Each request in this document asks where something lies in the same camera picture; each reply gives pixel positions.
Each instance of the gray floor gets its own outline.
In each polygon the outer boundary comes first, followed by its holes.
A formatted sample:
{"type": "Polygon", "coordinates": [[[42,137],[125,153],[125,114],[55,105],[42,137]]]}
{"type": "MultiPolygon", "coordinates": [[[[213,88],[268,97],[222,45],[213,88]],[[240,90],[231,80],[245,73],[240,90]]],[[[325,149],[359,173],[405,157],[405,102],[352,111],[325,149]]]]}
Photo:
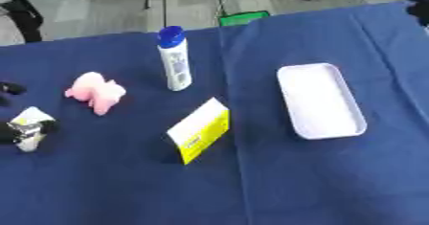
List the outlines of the gray floor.
{"type": "MultiPolygon", "coordinates": [[[[45,40],[112,34],[127,31],[156,32],[162,28],[162,2],[151,0],[31,0],[44,14],[45,40]]],[[[226,0],[228,13],[268,10],[273,14],[313,11],[395,0],[226,0]]],[[[215,26],[217,0],[169,0],[169,25],[186,29],[215,26]]]]}

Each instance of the blue bottle cap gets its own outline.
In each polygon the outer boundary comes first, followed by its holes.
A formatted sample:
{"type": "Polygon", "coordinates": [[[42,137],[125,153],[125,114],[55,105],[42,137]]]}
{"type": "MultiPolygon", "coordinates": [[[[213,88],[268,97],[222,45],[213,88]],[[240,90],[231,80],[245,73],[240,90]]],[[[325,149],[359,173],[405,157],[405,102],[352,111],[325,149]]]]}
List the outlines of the blue bottle cap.
{"type": "Polygon", "coordinates": [[[185,40],[185,34],[179,26],[169,26],[158,33],[158,45],[164,49],[175,47],[183,40],[185,40]]]}

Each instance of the white object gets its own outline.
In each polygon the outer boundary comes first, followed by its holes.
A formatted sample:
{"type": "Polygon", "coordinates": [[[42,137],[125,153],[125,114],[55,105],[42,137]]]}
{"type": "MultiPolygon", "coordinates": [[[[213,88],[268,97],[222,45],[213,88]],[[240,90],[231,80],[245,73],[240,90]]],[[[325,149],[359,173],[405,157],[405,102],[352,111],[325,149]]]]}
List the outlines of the white object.
{"type": "Polygon", "coordinates": [[[169,89],[172,91],[186,89],[192,84],[192,76],[188,57],[188,41],[184,37],[183,30],[177,26],[166,27],[160,32],[159,38],[163,40],[163,44],[160,41],[158,49],[166,70],[169,89]]]}
{"type": "Polygon", "coordinates": [[[227,110],[228,108],[220,101],[211,98],[193,111],[191,115],[169,129],[167,133],[181,147],[227,110]]]}
{"type": "MultiPolygon", "coordinates": [[[[11,120],[13,123],[26,125],[26,124],[36,124],[43,121],[54,121],[50,115],[45,114],[40,111],[37,107],[29,107],[20,113],[16,118],[11,120]]],[[[43,140],[45,135],[36,134],[32,138],[28,138],[23,140],[21,143],[17,144],[17,146],[25,151],[31,152],[37,149],[38,143],[43,140]]]]}
{"type": "Polygon", "coordinates": [[[358,136],[367,123],[340,71],[328,63],[277,73],[295,131],[308,140],[358,136]]]}

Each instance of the yellow box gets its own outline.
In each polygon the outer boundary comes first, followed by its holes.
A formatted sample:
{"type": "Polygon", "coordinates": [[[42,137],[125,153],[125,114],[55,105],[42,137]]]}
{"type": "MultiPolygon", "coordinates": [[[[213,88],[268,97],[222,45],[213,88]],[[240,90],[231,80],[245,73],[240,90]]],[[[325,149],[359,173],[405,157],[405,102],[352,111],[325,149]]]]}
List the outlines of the yellow box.
{"type": "Polygon", "coordinates": [[[229,129],[229,110],[217,99],[211,98],[191,115],[169,129],[187,165],[198,157],[229,129]]]}

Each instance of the toy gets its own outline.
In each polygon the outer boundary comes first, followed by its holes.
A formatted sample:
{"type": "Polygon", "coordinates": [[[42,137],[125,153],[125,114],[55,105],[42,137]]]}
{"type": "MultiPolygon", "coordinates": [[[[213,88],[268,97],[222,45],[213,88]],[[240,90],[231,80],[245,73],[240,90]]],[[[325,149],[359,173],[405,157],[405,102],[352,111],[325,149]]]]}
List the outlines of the toy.
{"type": "Polygon", "coordinates": [[[67,98],[88,101],[88,106],[93,107],[94,113],[99,116],[105,115],[125,94],[125,89],[115,80],[105,82],[102,75],[95,72],[83,74],[76,79],[72,88],[65,91],[67,98]]]}
{"type": "Polygon", "coordinates": [[[65,97],[73,97],[78,101],[89,101],[93,98],[96,88],[105,84],[101,74],[89,72],[75,80],[72,88],[65,91],[65,97]]]}

